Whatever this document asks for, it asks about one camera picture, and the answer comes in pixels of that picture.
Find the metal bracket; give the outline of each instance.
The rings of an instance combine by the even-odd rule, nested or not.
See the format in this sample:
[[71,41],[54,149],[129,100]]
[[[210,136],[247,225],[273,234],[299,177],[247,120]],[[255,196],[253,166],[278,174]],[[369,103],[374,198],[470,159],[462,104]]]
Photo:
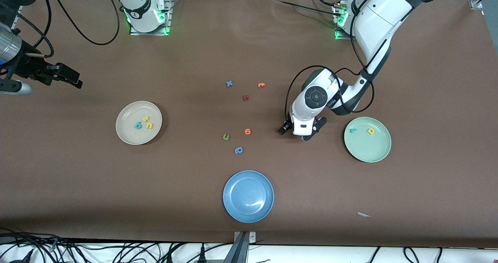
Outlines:
[[230,251],[224,258],[223,263],[247,263],[247,254],[249,253],[250,232],[239,232]]
[[473,0],[468,0],[468,4],[470,4],[470,8],[472,9],[482,9],[482,4],[480,2],[478,4],[474,4]]
[[304,135],[303,140],[304,141],[309,141],[317,132],[320,131],[320,129],[327,123],[327,118],[322,117],[320,119],[317,119],[316,122],[313,122],[313,130],[311,131],[310,135]]
[[[237,240],[238,235],[242,233],[241,231],[235,232],[233,235],[233,242]],[[254,244],[256,242],[256,231],[249,231],[249,243]]]

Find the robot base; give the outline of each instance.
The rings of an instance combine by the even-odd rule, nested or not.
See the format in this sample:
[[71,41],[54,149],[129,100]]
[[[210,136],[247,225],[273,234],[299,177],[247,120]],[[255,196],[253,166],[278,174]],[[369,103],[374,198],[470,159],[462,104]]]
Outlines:
[[142,33],[137,31],[136,29],[134,29],[134,27],[130,25],[130,35],[144,35],[144,36],[169,35],[169,31],[171,29],[171,19],[173,18],[173,6],[174,6],[174,0],[164,0],[165,13],[162,13],[162,15],[164,15],[165,21],[157,29],[148,33]]

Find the white robotic arm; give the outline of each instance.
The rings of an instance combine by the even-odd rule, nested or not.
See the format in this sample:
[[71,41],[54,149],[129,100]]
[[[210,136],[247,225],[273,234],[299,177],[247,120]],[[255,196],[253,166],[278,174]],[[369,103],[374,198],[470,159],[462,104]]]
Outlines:
[[293,128],[295,135],[304,136],[308,140],[326,123],[326,120],[321,122],[315,119],[325,107],[329,107],[337,115],[347,115],[354,111],[391,53],[393,34],[420,3],[421,0],[341,2],[338,6],[345,9],[341,12],[343,16],[336,19],[337,27],[356,38],[366,56],[367,64],[352,86],[326,68],[314,71],[290,107],[290,122],[287,120],[284,123],[281,133]]
[[162,11],[164,0],[120,0],[129,23],[138,32],[148,33],[166,21]]

